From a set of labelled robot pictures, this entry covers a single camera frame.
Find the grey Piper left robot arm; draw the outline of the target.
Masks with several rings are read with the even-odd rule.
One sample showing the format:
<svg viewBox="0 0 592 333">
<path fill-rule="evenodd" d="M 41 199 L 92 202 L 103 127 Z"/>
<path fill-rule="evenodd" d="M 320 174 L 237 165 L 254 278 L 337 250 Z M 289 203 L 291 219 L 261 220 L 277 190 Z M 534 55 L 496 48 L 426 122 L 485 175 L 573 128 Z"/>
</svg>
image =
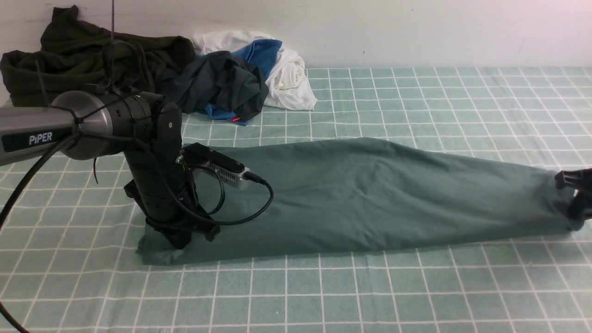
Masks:
<svg viewBox="0 0 592 333">
<path fill-rule="evenodd" d="M 182 112 L 149 92 L 68 91 L 49 107 L 1 108 L 1 164 L 61 152 L 73 160 L 123 153 L 133 180 L 125 186 L 146 223 L 176 249 L 199 233 L 220 232 L 197 202 L 190 170 L 178 163 Z"/>
</svg>

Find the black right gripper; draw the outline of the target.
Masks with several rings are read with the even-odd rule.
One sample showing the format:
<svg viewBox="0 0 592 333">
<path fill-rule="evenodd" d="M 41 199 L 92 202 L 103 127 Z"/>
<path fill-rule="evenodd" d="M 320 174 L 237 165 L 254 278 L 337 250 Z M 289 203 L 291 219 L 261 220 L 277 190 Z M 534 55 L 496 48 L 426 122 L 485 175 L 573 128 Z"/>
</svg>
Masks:
<svg viewBox="0 0 592 333">
<path fill-rule="evenodd" d="M 572 219 L 588 220 L 592 217 L 592 169 L 562 170 L 555 175 L 555 187 L 572 188 L 575 196 L 567 213 Z"/>
</svg>

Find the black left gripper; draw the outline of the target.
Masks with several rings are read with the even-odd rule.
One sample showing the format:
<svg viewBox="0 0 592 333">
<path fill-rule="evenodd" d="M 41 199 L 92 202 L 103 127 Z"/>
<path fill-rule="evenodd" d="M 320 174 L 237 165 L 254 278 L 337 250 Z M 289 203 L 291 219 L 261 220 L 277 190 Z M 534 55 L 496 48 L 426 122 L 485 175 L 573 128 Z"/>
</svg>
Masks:
<svg viewBox="0 0 592 333">
<path fill-rule="evenodd" d="M 202 234 L 206 241 L 213 241 L 221 231 L 211 217 L 195 219 L 182 210 L 161 182 L 137 186 L 132 180 L 124 186 L 124 191 L 139 205 L 146 216 L 146 224 L 162 234 L 175 249 L 184 249 L 193 234 Z"/>
</svg>

